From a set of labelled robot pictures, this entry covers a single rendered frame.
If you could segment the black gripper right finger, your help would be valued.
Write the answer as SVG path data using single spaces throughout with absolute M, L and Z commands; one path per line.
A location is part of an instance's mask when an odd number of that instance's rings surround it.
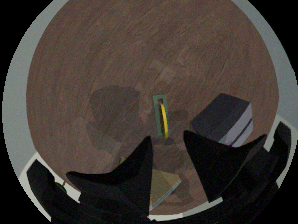
M 196 168 L 209 202 L 221 197 L 223 190 L 237 177 L 246 161 L 251 160 L 265 145 L 266 139 L 267 135 L 262 135 L 251 143 L 243 144 L 243 147 L 234 148 L 206 139 L 205 136 L 197 135 L 188 129 L 184 131 L 186 151 Z

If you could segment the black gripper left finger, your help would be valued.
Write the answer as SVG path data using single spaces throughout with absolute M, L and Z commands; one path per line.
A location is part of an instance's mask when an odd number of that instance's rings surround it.
M 128 159 L 109 173 L 65 173 L 67 179 L 82 192 L 108 200 L 126 202 L 126 205 L 148 217 L 152 194 L 152 136 L 142 140 Z

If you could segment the gold coin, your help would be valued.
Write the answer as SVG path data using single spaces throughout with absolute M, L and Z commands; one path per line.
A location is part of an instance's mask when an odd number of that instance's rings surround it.
M 161 129 L 162 129 L 162 136 L 164 136 L 164 139 L 168 139 L 168 128 L 166 128 L 166 117 L 165 117 L 165 111 L 164 111 L 164 105 L 160 103 L 161 107 Z

